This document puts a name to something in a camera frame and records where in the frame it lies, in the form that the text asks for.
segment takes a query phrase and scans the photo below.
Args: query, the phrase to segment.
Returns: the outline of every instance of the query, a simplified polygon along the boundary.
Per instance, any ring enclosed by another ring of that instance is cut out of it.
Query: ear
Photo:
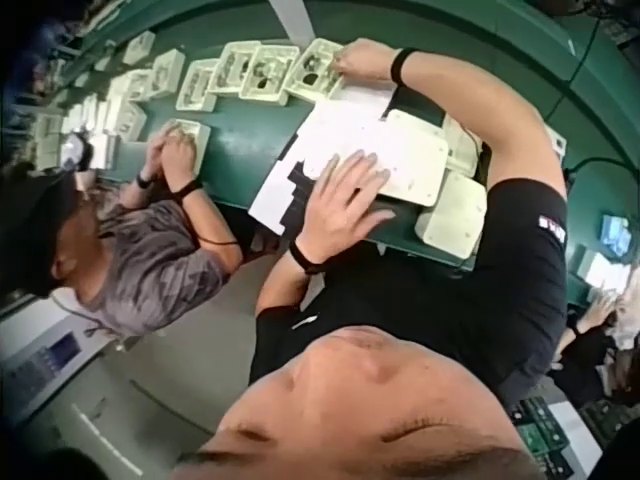
[[[56,253],[51,265],[51,276],[56,280],[64,280],[75,270],[77,263],[75,258]]]

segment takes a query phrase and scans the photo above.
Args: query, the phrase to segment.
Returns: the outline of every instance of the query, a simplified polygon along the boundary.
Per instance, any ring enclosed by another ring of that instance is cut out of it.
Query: black wristband
[[[191,180],[184,187],[182,187],[177,192],[174,192],[173,196],[178,201],[178,203],[182,203],[187,195],[195,190],[200,190],[202,188],[202,182],[197,178]]]
[[[151,177],[149,180],[145,180],[144,178],[142,178],[142,175],[140,175],[140,173],[136,175],[136,183],[142,190],[146,190],[147,188],[149,188],[155,181],[155,177]]]
[[[321,273],[323,271],[323,265],[317,263],[311,263],[307,257],[300,251],[298,246],[296,245],[295,240],[289,244],[289,253],[296,261],[298,265],[304,270],[304,273],[307,275],[315,275],[317,273]]]
[[[417,51],[417,48],[403,48],[396,55],[396,58],[393,59],[393,63],[391,64],[391,80],[399,87],[405,86],[404,82],[402,81],[402,66],[407,60],[407,57],[413,52]]]

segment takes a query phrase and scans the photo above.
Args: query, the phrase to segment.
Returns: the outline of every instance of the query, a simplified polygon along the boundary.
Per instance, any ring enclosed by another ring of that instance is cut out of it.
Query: screen
[[[49,347],[49,353],[53,357],[56,366],[62,369],[73,357],[80,353],[80,346],[73,336],[73,333],[67,333]]]

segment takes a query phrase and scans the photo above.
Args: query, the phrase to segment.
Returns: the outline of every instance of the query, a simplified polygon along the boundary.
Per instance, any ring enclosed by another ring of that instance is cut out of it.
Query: logo on sleeve
[[[540,218],[538,219],[538,226],[553,233],[553,235],[560,241],[560,243],[564,245],[564,241],[567,238],[567,232],[565,232],[564,228],[562,228],[556,222],[554,222],[550,218],[545,217],[544,215],[540,215]]]
[[[296,328],[301,327],[302,325],[306,325],[307,323],[315,322],[317,318],[318,318],[317,315],[314,315],[313,317],[305,318],[301,322],[298,322],[293,327],[291,327],[291,330],[295,330]]]

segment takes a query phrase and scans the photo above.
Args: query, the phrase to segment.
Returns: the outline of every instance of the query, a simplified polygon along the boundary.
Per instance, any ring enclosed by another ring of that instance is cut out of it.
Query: green table surface
[[[145,9],[136,5],[145,1]],[[549,117],[549,124],[567,138],[567,165],[592,155],[631,161],[631,147],[625,146],[631,141],[621,142],[604,122],[594,120],[594,111],[599,108],[597,101],[587,101],[579,93],[569,92],[573,82],[581,81],[582,75],[588,79],[587,83],[598,80],[597,77],[593,80],[594,75],[590,73],[595,67],[590,70],[586,67],[594,28],[590,19],[574,22],[565,30],[521,2],[506,0],[404,0],[394,2],[393,7],[389,2],[368,3],[306,2],[315,33],[320,37],[342,43],[359,36],[373,37],[394,45],[412,45],[463,58],[493,72],[536,105]],[[123,42],[151,27],[157,35],[153,51],[149,60],[140,62],[136,68],[150,66],[156,55],[171,48],[183,51],[189,62],[218,56],[229,41],[286,41],[285,32],[266,1],[244,4],[139,0],[124,9],[114,22],[101,29],[101,34],[87,37],[87,53],[68,69],[69,79],[99,57],[96,49],[105,39]],[[528,36],[533,35],[535,40],[527,41]],[[121,64],[122,52],[120,48],[107,72],[91,75],[86,90],[104,91],[113,75],[130,68]],[[627,85],[632,82],[625,78]],[[619,103],[620,98],[613,98],[611,102]],[[291,99],[286,107],[274,107],[220,98],[212,113],[187,113],[175,111],[175,96],[141,106],[148,115],[141,141],[172,117],[196,120],[212,128],[201,179],[216,201],[241,208],[250,206],[276,157],[312,108],[297,99]],[[394,106],[434,123],[443,115],[431,102],[410,92],[399,95]],[[616,104],[611,118],[632,123],[627,114],[633,112]],[[640,145],[637,131],[635,145]],[[144,161],[143,152],[141,143],[122,144],[115,169],[106,175],[117,180],[133,178]],[[570,272],[574,271],[572,268],[581,249],[602,250],[598,242],[602,214],[638,214],[636,195],[636,187],[624,171],[598,165],[580,174],[569,199],[567,260]],[[398,216],[375,231],[372,239],[439,262],[460,265],[459,259],[424,245],[417,238],[413,227],[420,207],[392,200],[380,203],[390,205]],[[585,298],[586,286],[569,274],[569,300],[584,303]]]

